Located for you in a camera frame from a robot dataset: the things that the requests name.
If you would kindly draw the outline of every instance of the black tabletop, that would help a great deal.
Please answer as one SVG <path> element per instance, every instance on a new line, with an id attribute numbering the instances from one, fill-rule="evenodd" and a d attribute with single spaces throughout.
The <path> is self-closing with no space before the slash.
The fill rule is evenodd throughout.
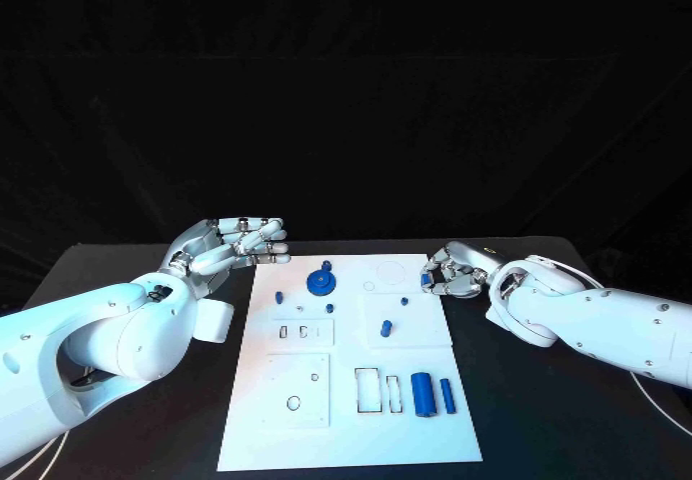
<path id="1" fill-rule="evenodd" d="M 447 241 L 293 242 L 290 248 L 294 255 L 430 255 Z M 474 242 L 509 258 L 541 254 L 585 269 L 574 247 L 561 238 Z M 156 270 L 164 251 L 164 245 L 72 247 L 27 307 L 128 282 Z M 692 437 L 655 410 L 629 373 L 577 354 L 561 342 L 548 349 L 523 343 L 484 319 L 487 296 L 443 298 L 483 462 L 218 473 L 252 278 L 252 269 L 234 272 L 211 297 L 235 306 L 226 342 L 193 340 L 172 374 L 71 431 L 49 479 L 692 477 Z M 670 387 L 653 380 L 642 382 L 691 428 L 692 416 Z M 53 450 L 26 470 L 26 478 L 38 476 Z M 29 457 L 0 469 L 0 478 Z"/>

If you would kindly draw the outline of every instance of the black backdrop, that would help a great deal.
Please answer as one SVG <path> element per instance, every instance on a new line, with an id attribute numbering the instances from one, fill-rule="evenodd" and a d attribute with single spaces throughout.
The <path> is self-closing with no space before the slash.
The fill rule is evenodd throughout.
<path id="1" fill-rule="evenodd" d="M 75 243 L 169 242 L 200 218 L 643 251 L 685 191 L 689 2 L 1 9 L 10 305 Z"/>

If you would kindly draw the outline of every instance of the white robotic arm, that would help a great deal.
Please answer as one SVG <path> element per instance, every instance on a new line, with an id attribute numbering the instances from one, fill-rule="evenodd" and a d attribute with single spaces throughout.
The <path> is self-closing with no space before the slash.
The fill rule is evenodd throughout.
<path id="1" fill-rule="evenodd" d="M 444 283 L 433 280 L 437 267 Z M 580 277 L 601 288 L 587 289 Z M 506 262 L 492 249 L 461 242 L 430 259 L 421 284 L 425 292 L 458 298 L 479 295 L 487 284 L 486 317 L 523 341 L 549 347 L 561 338 L 590 357 L 692 388 L 691 305 L 603 288 L 544 257 Z"/>
<path id="2" fill-rule="evenodd" d="M 225 341 L 234 308 L 203 298 L 229 270 L 287 263 L 281 219 L 202 221 L 159 272 L 0 319 L 0 466 L 177 366 L 192 337 Z M 69 383 L 59 349 L 95 369 Z"/>

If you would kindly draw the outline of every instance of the black table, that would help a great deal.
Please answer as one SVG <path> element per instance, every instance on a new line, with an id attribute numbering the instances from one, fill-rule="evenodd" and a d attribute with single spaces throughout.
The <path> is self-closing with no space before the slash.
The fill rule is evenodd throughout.
<path id="1" fill-rule="evenodd" d="M 294 255 L 430 255 L 446 242 L 293 242 L 290 248 Z M 535 253 L 585 269 L 574 247 L 561 238 L 474 242 L 510 258 Z M 72 247 L 27 307 L 128 282 L 156 270 L 166 248 Z M 549 349 L 523 343 L 484 319 L 487 296 L 443 298 L 482 463 L 216 473 L 252 278 L 252 269 L 234 272 L 211 297 L 235 305 L 226 343 L 193 340 L 172 374 L 72 430 L 49 479 L 692 478 L 692 437 L 655 410 L 629 373 L 577 354 L 561 342 Z M 642 382 L 666 411 L 691 428 L 692 416 L 670 387 L 655 380 Z M 55 445 L 26 471 L 26 478 L 42 472 L 53 450 Z M 23 461 L 0 469 L 0 478 Z"/>

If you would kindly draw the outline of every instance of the rectangular hole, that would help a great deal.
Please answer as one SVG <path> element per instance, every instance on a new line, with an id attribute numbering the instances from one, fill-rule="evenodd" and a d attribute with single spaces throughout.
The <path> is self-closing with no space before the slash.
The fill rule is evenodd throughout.
<path id="1" fill-rule="evenodd" d="M 386 377 L 386 390 L 389 392 L 389 412 L 404 413 L 404 405 L 401 404 L 399 377 L 395 375 Z"/>
<path id="2" fill-rule="evenodd" d="M 382 413 L 382 392 L 376 368 L 356 368 L 356 388 L 358 413 Z"/>

